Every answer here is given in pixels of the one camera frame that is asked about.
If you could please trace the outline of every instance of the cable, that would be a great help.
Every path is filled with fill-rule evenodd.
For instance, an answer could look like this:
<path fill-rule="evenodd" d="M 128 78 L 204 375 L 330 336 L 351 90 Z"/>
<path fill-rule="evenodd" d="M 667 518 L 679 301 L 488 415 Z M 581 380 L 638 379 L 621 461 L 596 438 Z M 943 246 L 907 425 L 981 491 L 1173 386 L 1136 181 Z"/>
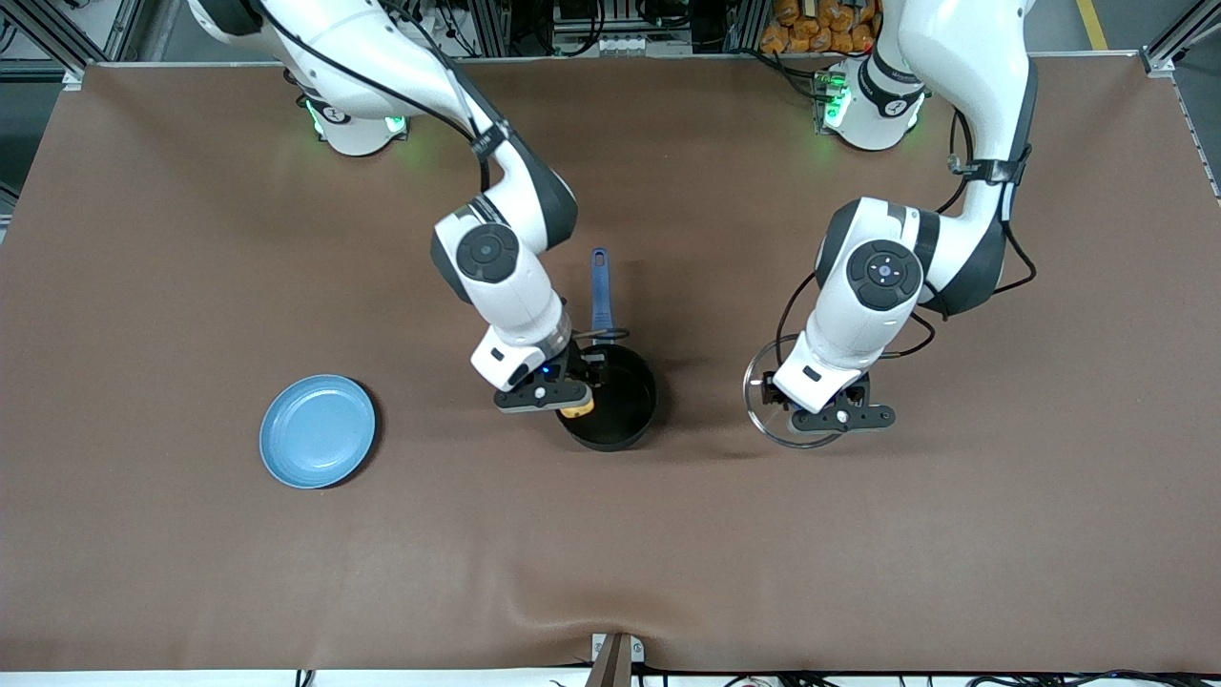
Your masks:
<path fill-rule="evenodd" d="M 784 312 L 780 314 L 780 321 L 779 323 L 775 325 L 777 366 L 784 365 L 784 361 L 780 359 L 780 338 L 784 338 L 784 321 L 789 318 L 789 310 L 792 309 L 792 304 L 797 301 L 797 297 L 801 295 L 801 292 L 806 289 L 806 286 L 810 286 L 810 282 L 814 279 L 816 273 L 817 272 L 810 272 L 808 275 L 806 275 L 806 278 L 801 279 L 801 283 L 797 286 L 797 289 L 792 292 L 792 295 L 789 295 L 789 301 L 784 304 Z"/>
<path fill-rule="evenodd" d="M 663 17 L 658 15 L 650 15 L 645 9 L 645 0 L 636 0 L 636 13 L 640 18 L 656 26 L 657 28 L 680 28 L 691 23 L 691 4 L 687 2 L 686 11 L 679 18 Z"/>
<path fill-rule="evenodd" d="M 369 85 L 371 88 L 376 88 L 377 90 L 381 90 L 382 93 L 385 93 L 385 94 L 387 94 L 387 95 L 389 95 L 392 98 L 398 98 L 399 100 L 407 103 L 408 105 L 415 107 L 416 110 L 420 110 L 421 112 L 425 112 L 425 113 L 432 115 L 433 117 L 437 117 L 438 120 L 441 120 L 442 122 L 444 122 L 449 128 L 452 128 L 452 129 L 457 131 L 459 134 L 462 134 L 462 137 L 466 139 L 466 143 L 475 143 L 475 134 L 479 133 L 479 131 L 475 127 L 474 118 L 469 120 L 471 128 L 470 128 L 470 131 L 466 131 L 465 128 L 462 127 L 462 124 L 459 124 L 454 120 L 452 120 L 452 118 L 442 115 L 441 112 L 433 110 L 432 107 L 429 107 L 424 103 L 420 103 L 420 101 L 415 100 L 414 98 L 404 95 L 403 93 L 399 93 L 398 90 L 394 90 L 393 88 L 391 88 L 391 87 L 388 87 L 388 85 L 386 85 L 386 84 L 383 84 L 381 82 L 374 81 L 374 79 L 371 79 L 371 78 L 369 78 L 369 77 L 366 77 L 366 76 L 364 76 L 364 74 L 361 74 L 361 73 L 359 73 L 359 72 L 357 72 L 357 71 L 354 71 L 354 70 L 352 70 L 352 68 L 349 68 L 349 67 L 347 67 L 347 66 L 344 66 L 344 65 L 342 65 L 342 63 L 339 63 L 339 62 L 337 62 L 335 60 L 332 60 L 331 57 L 324 55 L 322 52 L 319 52 L 311 45 L 309 45 L 308 43 L 305 43 L 304 40 L 302 40 L 299 35 L 297 35 L 297 34 L 292 33 L 291 31 L 288 31 L 288 28 L 284 27 L 284 24 L 280 23 L 280 20 L 277 20 L 271 12 L 266 11 L 266 9 L 264 9 L 264 11 L 263 11 L 263 16 L 264 16 L 264 18 L 267 20 L 267 23 L 270 23 L 277 32 L 280 32 L 281 35 L 283 35 L 284 38 L 287 38 L 293 45 L 295 45 L 295 46 L 300 48 L 302 50 L 309 52 L 315 59 L 322 61 L 322 63 L 327 65 L 328 67 L 331 67 L 333 70 L 338 70 L 339 72 L 342 72 L 342 73 L 344 73 L 344 74 L 347 74 L 347 76 L 349 76 L 349 77 L 352 77 L 352 78 L 354 78 L 357 81 L 359 81 L 360 83 L 364 83 L 365 85 Z M 447 66 L 444 52 L 442 52 L 441 48 L 438 48 L 437 44 L 436 44 L 436 41 L 432 40 L 432 37 L 429 35 L 429 32 L 424 31 L 424 27 L 421 27 L 420 23 L 416 22 L 414 17 L 408 17 L 408 20 L 411 23 L 414 23 L 416 28 L 420 29 L 420 33 L 424 34 L 424 38 L 427 39 L 427 41 L 429 41 L 430 45 L 432 45 L 432 51 L 433 51 L 435 56 L 437 57 L 437 60 L 441 61 L 441 65 L 442 66 Z M 462 98 L 462 94 L 455 94 L 455 95 L 458 98 Z M 487 190 L 488 187 L 491 185 L 491 176 L 492 176 L 491 174 L 491 170 L 488 170 L 488 167 L 487 167 L 487 160 L 480 160 L 479 161 L 479 177 L 480 177 L 479 178 L 479 185 L 480 185 L 480 190 L 481 192 L 482 190 Z"/>
<path fill-rule="evenodd" d="M 775 54 L 775 66 L 777 66 L 777 71 L 779 71 L 780 73 L 784 74 L 784 79 L 789 82 L 789 85 L 791 85 L 794 90 L 796 90 L 799 94 L 801 94 L 801 95 L 803 95 L 806 98 L 810 98 L 811 100 L 817 100 L 818 99 L 818 96 L 814 95 L 813 93 L 811 93 L 810 90 L 806 90 L 806 89 L 801 88 L 801 84 L 796 81 L 796 77 L 794 77 L 791 73 L 789 73 L 789 70 L 784 68 L 784 65 L 780 63 L 780 54 L 779 52 Z"/>
<path fill-rule="evenodd" d="M 349 77 L 359 81 L 360 83 L 364 83 L 365 85 L 369 85 L 371 88 L 376 88 L 377 90 L 381 90 L 382 93 L 386 93 L 387 95 L 391 95 L 393 98 L 398 98 L 399 100 L 407 103 L 408 105 L 415 107 L 416 110 L 420 110 L 421 112 L 426 112 L 426 113 L 430 113 L 430 115 L 437 117 L 438 120 L 441 120 L 442 122 L 444 122 L 446 124 L 448 124 L 449 128 L 452 128 L 452 129 L 457 131 L 458 133 L 460 133 L 462 137 L 465 138 L 468 143 L 474 143 L 475 142 L 475 134 L 471 133 L 471 132 L 469 132 L 469 131 L 466 131 L 465 128 L 463 128 L 462 124 L 459 124 L 458 122 L 453 121 L 452 118 L 442 115 L 441 112 L 433 110 L 432 107 L 429 107 L 424 103 L 420 103 L 420 101 L 415 100 L 414 98 L 409 98 L 409 96 L 407 96 L 407 95 L 404 95 L 404 94 L 394 90 L 393 88 L 391 88 L 388 85 L 385 85 L 385 84 L 382 84 L 380 82 L 376 82 L 376 81 L 374 81 L 374 79 L 371 79 L 371 78 L 369 78 L 369 77 L 366 77 L 366 76 L 364 76 L 364 74 L 361 74 L 359 72 L 355 72 L 355 71 L 353 71 L 353 70 L 350 70 L 350 68 L 341 65 L 339 62 L 332 60 L 331 57 L 324 55 L 322 52 L 319 52 L 313 46 L 310 46 L 308 43 L 305 43 L 304 40 L 302 40 L 300 37 L 298 37 L 297 34 L 294 34 L 291 31 L 288 31 L 288 28 L 286 28 L 284 24 L 280 23 L 280 21 L 276 20 L 276 17 L 274 17 L 271 15 L 271 12 L 267 12 L 266 10 L 264 10 L 263 16 L 267 20 L 267 23 L 270 23 L 272 27 L 275 27 L 275 29 L 278 31 L 284 38 L 287 38 L 293 45 L 295 45 L 295 46 L 300 48 L 302 50 L 309 52 L 311 56 L 314 56 L 315 59 L 322 61 L 328 67 L 331 67 L 333 70 L 338 70 L 338 71 L 343 72 L 344 74 L 347 74 L 347 76 L 349 76 Z"/>
<path fill-rule="evenodd" d="M 753 48 L 734 48 L 733 50 L 730 50 L 726 54 L 728 55 L 750 55 L 750 56 L 755 57 L 756 60 L 758 60 L 758 61 L 763 62 L 764 65 L 767 65 L 769 68 L 773 68 L 773 70 L 777 68 L 775 62 L 773 62 L 770 57 L 768 57 L 763 52 L 759 52 L 758 50 L 755 50 Z M 792 67 L 785 67 L 783 65 L 781 65 L 781 68 L 786 73 L 790 73 L 792 76 L 800 76 L 800 77 L 805 77 L 805 78 L 811 78 L 811 77 L 814 76 L 814 72 L 803 71 L 803 70 L 795 70 Z"/>
<path fill-rule="evenodd" d="M 590 33 L 581 39 L 581 46 L 571 52 L 564 52 L 563 50 L 557 50 L 552 41 L 546 35 L 547 23 L 551 17 L 543 17 L 541 10 L 548 9 L 551 0 L 537 0 L 534 5 L 534 12 L 531 17 L 531 23 L 534 24 L 535 39 L 538 44 L 547 51 L 551 56 L 559 57 L 576 57 L 587 52 L 591 48 L 598 44 L 602 38 L 602 33 L 607 24 L 607 12 L 606 7 L 602 6 L 602 0 L 590 0 Z"/>
<path fill-rule="evenodd" d="M 5 34 L 9 34 L 9 39 L 7 40 L 5 40 Z M 6 50 L 9 50 L 10 48 L 12 48 L 12 41 L 13 40 L 17 40 L 17 27 L 13 26 L 12 23 L 10 23 L 9 20 L 4 20 L 4 26 L 2 26 L 2 28 L 0 28 L 0 43 L 4 43 L 4 45 L 0 46 L 0 52 L 4 52 Z"/>
<path fill-rule="evenodd" d="M 1065 681 L 1061 677 L 1060 685 L 1062 685 L 1063 687 L 1079 687 L 1081 685 L 1085 685 L 1095 680 L 1116 678 L 1116 677 L 1126 680 L 1144 680 L 1147 682 L 1160 682 L 1162 685 L 1170 685 L 1171 687 L 1190 687 L 1189 682 L 1187 682 L 1186 680 L 1181 680 L 1173 675 L 1168 674 L 1158 675 L 1150 672 L 1140 672 L 1137 670 L 1112 670 L 1109 672 L 1100 672 L 1098 675 L 1092 675 L 1073 681 Z"/>
<path fill-rule="evenodd" d="M 590 13 L 590 34 L 575 52 L 560 52 L 560 56 L 576 57 L 584 55 L 590 48 L 597 45 L 602 38 L 602 31 L 607 26 L 607 10 L 602 6 L 602 0 L 590 0 L 590 2 L 593 5 L 593 11 Z M 597 20 L 597 28 L 595 28 L 595 18 Z"/>
<path fill-rule="evenodd" d="M 963 115 L 962 110 L 958 110 L 957 107 L 954 109 L 954 118 L 950 120 L 950 154 L 951 155 L 954 154 L 954 139 L 956 138 L 955 134 L 957 133 L 957 124 L 960 122 L 962 123 L 962 138 L 967 144 L 967 160 L 969 161 L 976 156 L 976 142 L 971 134 L 971 124 L 967 123 L 966 115 Z M 967 178 L 962 177 L 958 179 L 958 188 L 954 192 L 954 195 L 950 195 L 950 199 L 943 203 L 941 206 L 937 209 L 937 214 L 941 214 L 945 210 L 949 210 L 950 205 L 955 204 L 958 200 L 958 198 L 962 195 L 962 192 L 966 190 L 966 188 L 967 188 Z"/>
<path fill-rule="evenodd" d="M 463 35 L 462 26 L 458 24 L 458 18 L 454 16 L 454 9 L 453 5 L 449 4 L 449 0 L 438 0 L 437 12 L 441 15 L 441 21 L 446 22 L 446 27 L 448 27 L 453 33 L 451 38 L 458 43 L 458 46 L 465 50 L 466 55 L 479 57 L 479 52 L 475 51 L 475 48 L 466 40 L 466 37 Z"/>
<path fill-rule="evenodd" d="M 1009 244 L 1013 246 L 1013 251 L 1017 253 L 1017 256 L 1022 259 L 1022 261 L 1026 264 L 1026 268 L 1028 268 L 1031 273 L 1023 276 L 1022 278 L 1015 281 L 1013 283 L 998 286 L 996 289 L 993 290 L 993 295 L 998 293 L 1004 293 L 1006 290 L 1012 290 L 1013 288 L 1017 288 L 1023 283 L 1029 283 L 1034 281 L 1034 277 L 1038 276 L 1039 273 L 1039 270 L 1035 268 L 1034 266 L 1034 260 L 1032 260 L 1031 256 L 1026 254 L 1026 250 L 1023 250 L 1022 245 L 1018 244 L 1017 238 L 1013 238 L 1013 229 L 1010 228 L 1009 220 L 1000 220 L 1000 229 L 1005 233 L 1005 239 L 1009 240 Z"/>

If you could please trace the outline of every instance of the white robotic arm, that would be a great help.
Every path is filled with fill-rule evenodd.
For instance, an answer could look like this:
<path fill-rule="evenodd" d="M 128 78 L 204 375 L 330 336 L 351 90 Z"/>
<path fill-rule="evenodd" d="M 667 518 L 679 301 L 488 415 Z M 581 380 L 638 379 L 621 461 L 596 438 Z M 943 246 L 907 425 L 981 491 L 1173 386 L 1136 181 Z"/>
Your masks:
<path fill-rule="evenodd" d="M 471 364 L 498 390 L 565 353 L 571 325 L 537 254 L 571 234 L 576 201 L 448 57 L 368 0 L 188 1 L 215 38 L 283 61 L 310 107 L 330 115 L 317 123 L 341 153 L 385 145 L 394 133 L 386 117 L 429 113 L 462 132 L 481 162 L 495 159 L 502 181 L 437 222 L 432 260 L 488 321 Z M 513 410 L 579 406 L 589 389 L 578 397 Z"/>
<path fill-rule="evenodd" d="M 882 356 L 912 309 L 923 304 L 949 316 L 982 304 L 996 288 L 1002 225 L 1029 153 L 1038 84 L 1022 32 L 1032 4 L 886 1 L 883 32 L 894 31 L 912 72 L 963 112 L 976 133 L 974 160 L 955 170 L 967 179 L 958 216 L 861 198 L 832 217 L 814 268 L 822 292 L 772 378 L 801 409 L 792 430 L 855 430 L 846 415 L 824 421 L 819 411 Z"/>

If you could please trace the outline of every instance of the black pot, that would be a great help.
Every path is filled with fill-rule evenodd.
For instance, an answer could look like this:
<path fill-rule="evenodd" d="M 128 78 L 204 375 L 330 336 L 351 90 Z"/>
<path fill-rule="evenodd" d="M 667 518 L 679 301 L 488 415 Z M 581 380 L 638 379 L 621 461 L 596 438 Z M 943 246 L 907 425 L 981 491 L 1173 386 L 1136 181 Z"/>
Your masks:
<path fill-rule="evenodd" d="M 621 451 L 645 436 L 657 414 L 657 381 L 648 364 L 617 343 L 600 343 L 581 351 L 602 354 L 601 384 L 593 389 L 593 410 L 578 419 L 556 416 L 579 444 L 595 451 Z"/>

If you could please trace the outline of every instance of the brown tablecloth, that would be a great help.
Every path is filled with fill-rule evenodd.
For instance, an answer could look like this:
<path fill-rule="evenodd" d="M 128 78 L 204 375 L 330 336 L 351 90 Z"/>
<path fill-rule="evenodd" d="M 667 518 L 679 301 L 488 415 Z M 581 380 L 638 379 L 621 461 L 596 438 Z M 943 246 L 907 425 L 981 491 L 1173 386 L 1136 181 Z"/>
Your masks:
<path fill-rule="evenodd" d="M 1170 82 L 1039 66 L 1039 278 L 878 365 L 896 425 L 819 453 L 751 427 L 742 370 L 835 207 L 952 190 L 947 104 L 866 154 L 752 61 L 473 67 L 578 194 L 543 256 L 575 320 L 606 245 L 663 381 L 619 455 L 471 370 L 427 256 L 476 189 L 452 132 L 343 159 L 276 68 L 89 70 L 0 246 L 0 667 L 541 665 L 624 630 L 670 669 L 1221 671 L 1221 212 Z M 324 372 L 383 442 L 297 492 L 258 426 Z"/>

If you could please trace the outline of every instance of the gray floor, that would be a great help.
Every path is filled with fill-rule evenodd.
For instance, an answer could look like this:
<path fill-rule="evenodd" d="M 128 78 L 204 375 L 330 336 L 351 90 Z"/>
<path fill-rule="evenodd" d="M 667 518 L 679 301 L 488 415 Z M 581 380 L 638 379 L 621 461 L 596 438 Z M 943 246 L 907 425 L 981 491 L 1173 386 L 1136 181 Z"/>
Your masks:
<path fill-rule="evenodd" d="M 265 55 L 212 40 L 195 24 L 184 0 L 150 0 L 154 21 L 139 50 L 156 61 L 248 62 Z M 1151 41 L 1192 0 L 1094 0 L 1110 49 Z M 1039 0 L 1027 17 L 1032 51 L 1089 50 L 1077 0 Z M 1221 34 L 1195 46 L 1179 62 L 1176 81 L 1209 159 L 1221 165 Z M 42 138 L 57 84 L 0 83 L 0 181 L 20 188 Z M 5 211 L 0 206 L 0 214 Z"/>
<path fill-rule="evenodd" d="M 61 88 L 59 83 L 0 82 L 0 181 L 18 192 Z M 0 199 L 0 214 L 11 211 Z"/>

